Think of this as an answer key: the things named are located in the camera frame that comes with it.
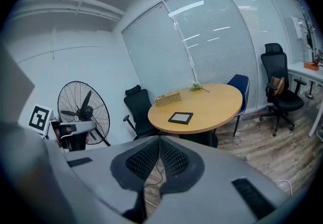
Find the white wall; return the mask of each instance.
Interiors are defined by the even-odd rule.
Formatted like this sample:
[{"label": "white wall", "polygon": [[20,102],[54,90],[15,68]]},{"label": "white wall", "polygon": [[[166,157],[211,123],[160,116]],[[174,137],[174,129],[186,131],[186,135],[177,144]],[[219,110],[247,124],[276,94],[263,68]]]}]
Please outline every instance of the white wall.
[{"label": "white wall", "polygon": [[[54,42],[53,26],[56,27]],[[70,81],[82,81],[92,86],[107,106],[110,144],[128,142],[135,137],[123,122],[125,115],[131,115],[123,98],[125,90],[137,85],[139,80],[128,53],[120,50],[114,35],[105,30],[104,20],[74,14],[30,16],[7,24],[2,40],[35,85],[19,124],[28,124],[35,103],[53,108],[57,115],[60,90]],[[50,52],[53,47],[54,58]]]}]

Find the wooden floor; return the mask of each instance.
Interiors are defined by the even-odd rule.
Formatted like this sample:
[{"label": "wooden floor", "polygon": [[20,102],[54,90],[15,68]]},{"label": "wooden floor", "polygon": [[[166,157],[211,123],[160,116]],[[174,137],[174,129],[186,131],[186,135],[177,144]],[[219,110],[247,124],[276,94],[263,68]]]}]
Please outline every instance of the wooden floor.
[{"label": "wooden floor", "polygon": [[[316,118],[320,102],[323,97],[323,88],[313,89],[314,100],[301,96],[304,107],[289,114],[289,118],[296,124],[291,132],[289,125],[280,121],[277,136],[272,136],[276,118],[264,118],[259,121],[259,115],[267,112],[266,109],[252,114],[242,115],[238,127],[238,136],[232,137],[236,118],[217,129],[219,140],[218,149],[228,151],[249,163],[272,180],[288,180],[293,188],[293,193],[309,185],[315,175],[315,170],[323,154],[323,143],[314,134],[308,137]],[[159,204],[159,188],[166,182],[163,163],[157,165],[163,180],[158,185],[146,186],[145,198],[148,216],[151,215]],[[146,181],[147,184],[156,184],[161,181],[161,176],[156,167]],[[286,182],[276,182],[277,185],[290,195],[290,187]]]}]

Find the black pad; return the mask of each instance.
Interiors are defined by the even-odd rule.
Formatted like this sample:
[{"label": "black pad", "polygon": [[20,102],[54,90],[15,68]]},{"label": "black pad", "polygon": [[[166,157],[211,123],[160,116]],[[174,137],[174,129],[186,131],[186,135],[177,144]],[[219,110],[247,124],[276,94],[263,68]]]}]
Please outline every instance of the black pad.
[{"label": "black pad", "polygon": [[266,48],[266,53],[270,53],[270,52],[283,52],[283,48],[278,43],[265,44],[264,47]]},{"label": "black pad", "polygon": [[130,95],[137,93],[139,90],[141,90],[141,87],[139,85],[137,85],[136,87],[134,87],[132,89],[126,90],[125,93],[126,93],[126,96],[130,96]]},{"label": "black pad", "polygon": [[83,158],[79,158],[79,159],[75,159],[75,160],[70,160],[70,161],[67,162],[67,164],[70,167],[74,167],[74,166],[77,166],[77,165],[83,165],[85,163],[89,163],[91,161],[92,160],[89,157],[83,157]]},{"label": "black pad", "polygon": [[231,183],[258,219],[266,217],[275,210],[248,179],[236,179]]}]

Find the chair armrest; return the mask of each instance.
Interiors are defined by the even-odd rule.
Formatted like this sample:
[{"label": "chair armrest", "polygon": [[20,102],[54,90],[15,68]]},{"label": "chair armrest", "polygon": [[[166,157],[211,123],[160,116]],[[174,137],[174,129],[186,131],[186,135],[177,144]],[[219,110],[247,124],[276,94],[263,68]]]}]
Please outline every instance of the chair armrest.
[{"label": "chair armrest", "polygon": [[299,79],[294,79],[294,81],[296,81],[297,82],[297,84],[299,83],[299,84],[302,84],[302,85],[306,85],[306,82],[305,81],[302,81],[302,80],[299,80]]},{"label": "chair armrest", "polygon": [[127,115],[127,116],[125,116],[125,117],[123,118],[123,122],[128,121],[128,120],[129,120],[129,115]]},{"label": "chair armrest", "polygon": [[267,83],[267,87],[271,90],[277,90],[278,88],[276,86],[274,86],[272,83],[268,82]]},{"label": "chair armrest", "polygon": [[124,118],[123,118],[123,122],[125,122],[125,121],[127,121],[128,122],[128,124],[131,126],[131,128],[134,130],[134,131],[136,131],[135,130],[135,127],[133,126],[133,124],[130,122],[130,120],[129,120],[129,115],[127,115],[127,116],[125,116]]},{"label": "chair armrest", "polygon": [[298,91],[299,91],[299,88],[302,85],[306,85],[306,82],[305,81],[302,81],[302,80],[299,80],[299,79],[294,79],[294,81],[297,82],[297,86],[296,86],[296,89],[295,89],[295,94],[298,94]]}]

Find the chair backrest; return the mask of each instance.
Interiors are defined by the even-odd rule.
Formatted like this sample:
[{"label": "chair backrest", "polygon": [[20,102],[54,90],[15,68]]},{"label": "chair backrest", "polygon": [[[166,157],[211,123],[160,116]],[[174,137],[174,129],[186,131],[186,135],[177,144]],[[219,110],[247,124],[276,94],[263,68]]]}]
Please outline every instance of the chair backrest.
[{"label": "chair backrest", "polygon": [[126,90],[126,97],[123,101],[131,111],[135,123],[148,119],[148,111],[151,103],[146,89],[141,89],[137,85],[132,89]]},{"label": "chair backrest", "polygon": [[267,72],[268,82],[271,81],[272,76],[276,78],[285,78],[284,90],[289,88],[287,56],[283,52],[270,52],[261,55],[261,61]]},{"label": "chair backrest", "polygon": [[268,44],[265,44],[264,47],[266,48],[266,53],[283,52],[283,48],[278,43],[268,43]]},{"label": "chair backrest", "polygon": [[227,84],[236,87],[241,92],[242,106],[239,113],[243,114],[246,111],[249,98],[250,81],[248,76],[236,74]]}]

